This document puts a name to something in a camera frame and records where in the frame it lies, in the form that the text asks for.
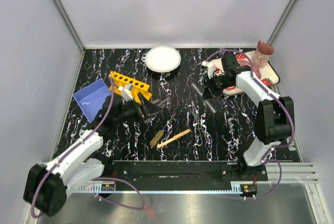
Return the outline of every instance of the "metal floor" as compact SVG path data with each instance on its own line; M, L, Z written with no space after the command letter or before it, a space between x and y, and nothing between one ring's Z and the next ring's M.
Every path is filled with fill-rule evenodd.
M269 185L259 185L258 195L269 189ZM140 206L140 199L135 194L115 194L111 198ZM301 184L281 184L271 196L255 201L208 194L147 194L145 199L148 209L133 211L99 202L92 195L74 194L61 212L52 218L44 216L39 224L316 223Z

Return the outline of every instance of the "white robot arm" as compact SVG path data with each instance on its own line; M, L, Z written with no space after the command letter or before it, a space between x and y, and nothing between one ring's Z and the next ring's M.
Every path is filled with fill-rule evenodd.
M50 162L36 164L29 170L23 194L25 201L33 205L34 195L38 186L42 184L34 203L35 207L48 216L55 215L74 191L106 171L103 161L89 157L105 144L104 136L111 127L127 119L150 119L166 106L162 102L159 103L159 100L156 100L156 103L159 103L157 105L149 102L141 93L138 93L141 104L137 104L130 93L132 87L132 84L128 84L124 88L118 88L125 104L115 104L102 124L100 122L110 105L110 96L106 98L94 121L76 142ZM97 125L101 126L92 133Z
M212 72L204 79L204 99L210 99L222 94L223 89L237 86L242 89L257 106L255 120L255 139L249 149L239 157L238 166L240 176L252 176L263 162L264 157L270 153L274 146L280 145L283 140L291 136L292 127L288 116L278 105L279 100L286 108L292 121L294 121L293 100L290 97L281 97L270 90L256 77L251 75L248 66L240 66L235 55L224 56L221 59L223 74ZM212 63L204 62L204 67L212 67Z

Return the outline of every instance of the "white wall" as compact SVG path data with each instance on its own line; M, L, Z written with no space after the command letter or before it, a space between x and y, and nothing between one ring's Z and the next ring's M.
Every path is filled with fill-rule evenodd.
M254 46L289 0L62 0L87 47Z
M28 171L50 158L80 52L51 0L0 7L0 222L20 223Z
M281 86L295 103L299 144L334 219L334 0L299 0L274 42Z

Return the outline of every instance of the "pink cup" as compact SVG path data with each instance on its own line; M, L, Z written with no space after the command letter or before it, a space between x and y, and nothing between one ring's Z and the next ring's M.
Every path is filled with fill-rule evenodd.
M273 47L265 43L263 40L260 40L257 42L256 51L253 55L252 61L258 68L264 68L270 60L272 54Z

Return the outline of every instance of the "yellow test tube rack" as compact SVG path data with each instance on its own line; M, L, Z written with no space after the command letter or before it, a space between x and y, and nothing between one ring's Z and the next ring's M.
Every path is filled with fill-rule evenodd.
M139 104L141 104L138 93L141 92L141 94L147 99L150 100L152 97L152 94L148 91L150 89L150 85L145 84L143 82L140 82L138 80L129 78L123 74L117 73L117 72L110 72L109 77L113 79L115 85L125 87L127 84L133 84L133 88L131 90L132 97L135 98L135 101ZM121 95L121 91L119 91L117 88L114 89L115 94Z

